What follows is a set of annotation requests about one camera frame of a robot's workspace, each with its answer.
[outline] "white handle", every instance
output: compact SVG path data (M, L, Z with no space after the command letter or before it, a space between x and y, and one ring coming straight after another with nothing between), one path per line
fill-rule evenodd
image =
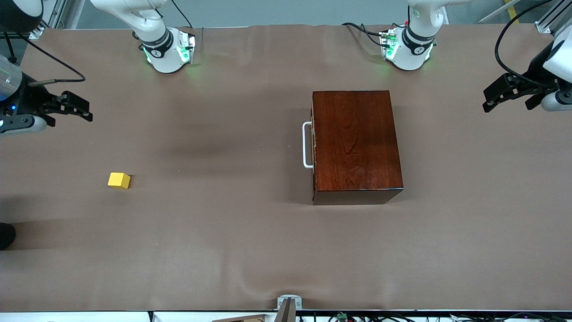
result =
M304 162L304 168L313 169L314 165L308 164L306 162L306 125L312 125L312 122L308 121L308 122L304 122L304 124L302 124L302 159Z

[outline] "table surface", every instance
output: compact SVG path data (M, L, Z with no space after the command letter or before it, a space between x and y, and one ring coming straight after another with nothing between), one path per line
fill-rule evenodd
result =
M194 30L196 64L159 74L129 30L47 30L87 81L56 84L94 122L59 116L2 138L2 311L570 309L572 112L485 114L501 25L444 26L397 70L342 26ZM551 37L515 25L516 70ZM34 49L23 70L73 77ZM405 190L386 205L312 206L301 125L312 92L389 89ZM129 190L106 186L133 175Z

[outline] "yellow tape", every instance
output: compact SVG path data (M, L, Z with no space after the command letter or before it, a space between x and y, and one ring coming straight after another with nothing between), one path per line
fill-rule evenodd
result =
M508 8L508 11L509 11L509 17L510 17L511 20L514 19L514 17L517 16L517 11L514 10L514 6L510 6L510 7Z

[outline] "wooden box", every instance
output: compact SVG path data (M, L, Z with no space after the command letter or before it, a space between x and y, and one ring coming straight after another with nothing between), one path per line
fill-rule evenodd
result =
M403 190L389 91L314 92L313 202L373 205Z

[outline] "black round object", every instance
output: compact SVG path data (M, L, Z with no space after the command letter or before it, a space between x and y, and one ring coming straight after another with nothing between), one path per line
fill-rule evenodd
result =
M16 230L9 223L0 222L0 250L5 250L16 238Z
M41 6L38 16L31 16L22 11L14 0L0 0L0 32L29 33L42 21L43 1L27 0L35 6Z

